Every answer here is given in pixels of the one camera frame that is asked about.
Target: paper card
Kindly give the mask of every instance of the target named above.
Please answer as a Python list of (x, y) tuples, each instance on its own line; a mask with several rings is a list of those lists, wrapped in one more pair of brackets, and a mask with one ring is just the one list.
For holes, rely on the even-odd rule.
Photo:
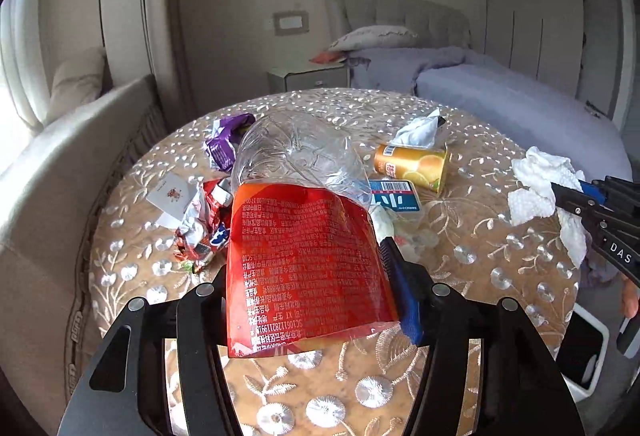
[(371, 203), (396, 212), (418, 212), (420, 200), (408, 180), (370, 180)]
[(168, 173), (157, 187), (146, 195), (147, 201), (182, 223), (189, 203), (195, 198), (198, 189), (175, 174)]
[(169, 229), (171, 231), (176, 230), (182, 222), (180, 220), (175, 219), (171, 214), (167, 214), (163, 212), (160, 214), (160, 217), (156, 220), (156, 224), (164, 227), (165, 229)]

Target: upholstered headboard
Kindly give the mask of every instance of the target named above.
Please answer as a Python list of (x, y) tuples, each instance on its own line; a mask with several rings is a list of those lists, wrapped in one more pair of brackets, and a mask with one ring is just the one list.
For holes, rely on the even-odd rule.
[(471, 32), (458, 10), (425, 0), (324, 0), (332, 41), (369, 25), (402, 25), (420, 35), (420, 46), (469, 48)]

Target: curtain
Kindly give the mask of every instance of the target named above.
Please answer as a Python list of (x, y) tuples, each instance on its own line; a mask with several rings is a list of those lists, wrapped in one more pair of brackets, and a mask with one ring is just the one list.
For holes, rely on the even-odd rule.
[(39, 134), (49, 108), (38, 0), (0, 6), (0, 172)]

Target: blue label card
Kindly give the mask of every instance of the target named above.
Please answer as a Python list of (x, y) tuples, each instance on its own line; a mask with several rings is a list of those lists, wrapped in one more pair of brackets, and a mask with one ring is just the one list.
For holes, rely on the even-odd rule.
[(371, 203), (395, 212), (418, 212), (420, 202), (408, 180), (369, 180)]

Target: blue gripper pad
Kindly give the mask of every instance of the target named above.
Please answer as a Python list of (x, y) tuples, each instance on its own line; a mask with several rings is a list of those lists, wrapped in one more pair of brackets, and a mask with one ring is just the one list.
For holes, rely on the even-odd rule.
[(425, 319), (420, 315), (420, 303), (427, 301), (433, 280), (424, 267), (404, 260), (393, 238), (380, 242), (380, 256), (396, 301), (402, 333), (412, 344), (424, 346)]
[(606, 197), (604, 196), (603, 193), (600, 192), (600, 189), (598, 189), (593, 184), (587, 183), (582, 180), (579, 180), (579, 181), (580, 181), (580, 187), (582, 188), (583, 193), (593, 198), (598, 204), (604, 205), (604, 202), (606, 201)]

